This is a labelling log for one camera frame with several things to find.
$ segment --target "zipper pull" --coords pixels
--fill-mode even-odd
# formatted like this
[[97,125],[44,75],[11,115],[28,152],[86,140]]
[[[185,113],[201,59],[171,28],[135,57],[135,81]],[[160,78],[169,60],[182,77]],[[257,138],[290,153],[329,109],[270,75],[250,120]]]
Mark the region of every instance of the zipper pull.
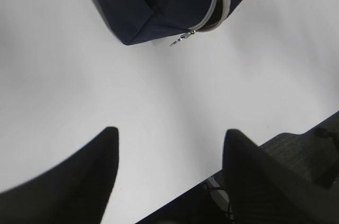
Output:
[[175,45],[175,44],[177,44],[178,42],[180,42],[180,41],[182,41],[182,40],[184,40],[184,39],[187,39],[188,37],[190,37],[190,36],[193,35],[193,34],[195,34],[195,30],[189,31],[189,32],[187,32],[187,33],[184,33],[183,35],[180,36],[179,39],[177,39],[176,41],[174,41],[174,42],[170,45],[170,47],[173,46],[173,45]]

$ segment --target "gray zipper trim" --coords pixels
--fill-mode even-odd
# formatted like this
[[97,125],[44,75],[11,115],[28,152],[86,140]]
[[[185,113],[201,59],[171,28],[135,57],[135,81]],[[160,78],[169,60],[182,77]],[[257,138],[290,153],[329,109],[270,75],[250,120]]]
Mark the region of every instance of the gray zipper trim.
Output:
[[171,44],[171,46],[177,44],[178,42],[182,41],[183,39],[187,39],[191,35],[195,34],[197,31],[209,32],[209,31],[213,31],[216,28],[218,28],[228,16],[230,5],[231,5],[231,0],[222,0],[222,14],[221,14],[221,18],[220,18],[219,22],[217,22],[216,24],[212,25],[209,28],[201,29],[212,17],[212,14],[213,14],[213,12],[216,8],[216,5],[217,5],[217,0],[212,0],[211,5],[210,5],[205,17],[202,19],[202,21],[199,24],[189,28],[188,32],[181,35],[179,39],[177,39],[176,41],[174,41]]
[[193,27],[190,27],[189,30],[197,31],[198,29],[202,28],[205,24],[207,24],[207,22],[210,20],[210,18],[212,16],[214,10],[216,9],[216,5],[217,5],[217,0],[212,0],[211,5],[210,5],[205,17],[198,24],[196,24]]

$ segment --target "white floor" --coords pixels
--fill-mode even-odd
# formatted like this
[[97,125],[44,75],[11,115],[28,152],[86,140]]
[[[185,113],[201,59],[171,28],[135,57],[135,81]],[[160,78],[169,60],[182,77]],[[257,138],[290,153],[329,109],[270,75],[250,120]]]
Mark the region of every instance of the white floor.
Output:
[[120,167],[103,219],[135,223],[257,144],[339,108],[339,0],[244,0],[213,33],[126,47],[91,0],[0,0],[0,191],[105,126]]

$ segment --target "white surface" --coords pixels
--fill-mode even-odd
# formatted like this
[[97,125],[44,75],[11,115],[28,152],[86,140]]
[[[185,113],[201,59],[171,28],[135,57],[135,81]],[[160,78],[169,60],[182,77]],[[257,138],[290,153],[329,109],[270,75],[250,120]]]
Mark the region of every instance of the white surface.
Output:
[[0,0],[0,191],[106,126],[120,167],[105,223],[134,223],[257,144],[337,111],[338,0],[244,0],[213,33],[122,45],[92,0]]

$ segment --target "zipper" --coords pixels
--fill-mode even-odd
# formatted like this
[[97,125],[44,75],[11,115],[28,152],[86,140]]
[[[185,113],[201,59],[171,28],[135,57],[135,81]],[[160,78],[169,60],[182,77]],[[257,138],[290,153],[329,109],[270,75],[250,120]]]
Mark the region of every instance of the zipper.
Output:
[[204,25],[206,25],[206,23],[210,20],[210,18],[212,17],[212,14],[213,14],[213,12],[216,8],[217,0],[212,0],[211,5],[210,5],[207,13],[206,13],[205,17],[201,20],[201,22],[198,23],[197,25],[189,28],[188,31],[186,33],[184,33],[183,35],[181,35],[180,38],[178,38],[176,41],[174,41],[170,45],[170,47],[172,47],[173,45],[176,45],[178,42],[180,42],[184,39],[189,38],[190,36],[194,35],[197,31],[209,32],[209,31],[213,31],[216,28],[218,28],[228,16],[229,8],[230,8],[230,1],[231,0],[222,0],[222,15],[221,15],[219,22],[212,25],[211,27],[208,27],[206,29],[202,29],[204,27]]

